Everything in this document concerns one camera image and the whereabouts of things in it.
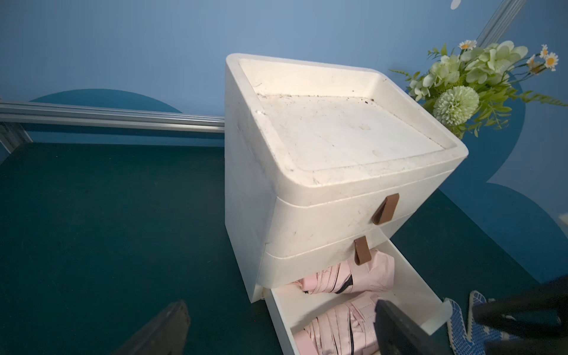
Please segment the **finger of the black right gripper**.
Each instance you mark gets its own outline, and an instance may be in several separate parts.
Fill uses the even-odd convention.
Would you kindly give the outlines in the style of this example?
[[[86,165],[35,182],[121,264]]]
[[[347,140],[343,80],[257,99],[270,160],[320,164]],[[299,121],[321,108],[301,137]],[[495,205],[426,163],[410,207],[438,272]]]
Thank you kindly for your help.
[[[567,354],[567,338],[537,340],[506,340],[485,343],[485,353],[511,355]]]
[[[472,308],[473,319],[480,325],[529,339],[567,336],[567,276],[539,285],[525,293],[484,303]],[[553,312],[558,325],[513,320],[513,315]]]

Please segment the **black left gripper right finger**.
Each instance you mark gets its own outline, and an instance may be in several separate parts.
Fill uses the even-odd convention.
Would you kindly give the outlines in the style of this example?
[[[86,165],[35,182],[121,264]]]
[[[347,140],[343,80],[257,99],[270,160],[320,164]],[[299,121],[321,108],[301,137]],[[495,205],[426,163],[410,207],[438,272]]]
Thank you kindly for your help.
[[[379,300],[375,308],[375,333],[379,351],[386,354],[450,354],[389,300]]]

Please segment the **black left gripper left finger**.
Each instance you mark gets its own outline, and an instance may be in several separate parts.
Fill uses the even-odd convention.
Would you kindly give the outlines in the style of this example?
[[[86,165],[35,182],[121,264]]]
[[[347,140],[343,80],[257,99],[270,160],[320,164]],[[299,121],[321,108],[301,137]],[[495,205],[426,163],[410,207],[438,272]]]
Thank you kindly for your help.
[[[112,354],[183,354],[190,323],[185,301],[171,303]]]

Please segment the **white bottom drawer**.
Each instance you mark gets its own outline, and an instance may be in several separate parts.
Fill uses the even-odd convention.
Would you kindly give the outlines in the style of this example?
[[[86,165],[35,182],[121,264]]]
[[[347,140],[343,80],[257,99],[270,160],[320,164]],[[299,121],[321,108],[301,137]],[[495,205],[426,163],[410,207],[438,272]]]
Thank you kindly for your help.
[[[284,354],[316,354],[317,351],[308,350],[310,342],[306,338],[300,340],[298,335],[332,310],[344,308],[348,312],[347,322],[355,320],[358,326],[372,325],[378,300],[392,302],[429,335],[451,318],[451,303],[441,301],[392,242],[381,243],[377,249],[394,258],[393,288],[386,292],[306,294],[294,284],[263,291]]]

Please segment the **white three drawer cabinet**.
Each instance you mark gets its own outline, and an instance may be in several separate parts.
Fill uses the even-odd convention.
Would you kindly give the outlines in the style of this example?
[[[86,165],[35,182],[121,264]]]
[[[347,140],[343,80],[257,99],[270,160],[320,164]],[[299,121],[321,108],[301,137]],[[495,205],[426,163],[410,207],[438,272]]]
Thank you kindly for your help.
[[[381,72],[228,56],[225,225],[248,298],[392,236],[467,154]]]

